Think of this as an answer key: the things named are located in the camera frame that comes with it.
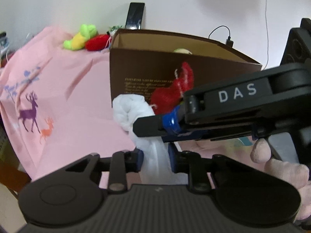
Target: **black ribbed surface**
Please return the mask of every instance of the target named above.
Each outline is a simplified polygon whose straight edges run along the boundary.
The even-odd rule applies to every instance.
[[[186,186],[133,185],[111,195],[88,220],[61,229],[27,225],[20,233],[299,233],[292,224],[251,228],[223,216],[211,198],[190,193]]]

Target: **orange deer print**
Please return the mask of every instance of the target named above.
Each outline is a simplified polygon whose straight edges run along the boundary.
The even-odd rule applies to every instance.
[[[48,119],[45,119],[45,122],[47,123],[49,128],[41,130],[40,144],[41,144],[41,139],[44,138],[44,140],[46,141],[46,138],[52,134],[52,130],[54,128],[53,119],[51,117],[49,117]]]

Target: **red crocheted toy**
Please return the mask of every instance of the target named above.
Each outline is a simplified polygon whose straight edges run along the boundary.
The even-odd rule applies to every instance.
[[[184,92],[193,89],[193,71],[187,62],[182,64],[182,72],[169,88],[157,88],[151,95],[150,105],[156,115],[171,112],[183,98]]]
[[[88,51],[100,51],[109,47],[110,43],[111,43],[110,35],[102,34],[86,41],[85,49]]]

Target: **deer print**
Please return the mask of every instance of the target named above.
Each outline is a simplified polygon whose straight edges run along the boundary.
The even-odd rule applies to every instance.
[[[44,140],[46,141],[46,138],[52,134],[52,130],[54,128],[52,118],[49,117],[47,120],[45,119],[45,122],[47,123],[49,128],[46,130],[41,130],[40,144],[41,144],[41,139],[44,138]]]
[[[38,128],[38,124],[36,121],[36,117],[37,117],[37,109],[36,108],[38,107],[38,105],[36,103],[36,100],[38,100],[37,95],[35,94],[34,91],[32,91],[29,95],[29,98],[28,98],[28,94],[26,94],[26,99],[27,99],[27,101],[29,101],[32,104],[32,109],[20,110],[20,117],[18,118],[18,120],[23,119],[22,123],[24,125],[25,130],[28,132],[28,130],[25,126],[25,121],[27,119],[31,119],[32,120],[31,132],[33,133],[32,129],[33,129],[34,123],[35,123],[37,126],[37,129],[38,129],[38,132],[40,133],[39,128]]]

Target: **white lettering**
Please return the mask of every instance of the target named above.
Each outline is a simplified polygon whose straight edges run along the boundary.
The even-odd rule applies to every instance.
[[[254,94],[257,93],[256,88],[252,88],[253,86],[254,86],[254,83],[250,83],[250,84],[247,85],[248,91],[251,91],[251,92],[248,93],[249,95],[254,95]]]
[[[221,103],[224,103],[224,102],[226,102],[228,100],[228,94],[227,94],[226,91],[224,91],[224,90],[223,91],[219,91],[218,94],[219,94],[219,100],[220,100]]]
[[[236,99],[237,96],[240,96],[241,98],[243,98],[241,91],[238,88],[235,88],[233,99]]]

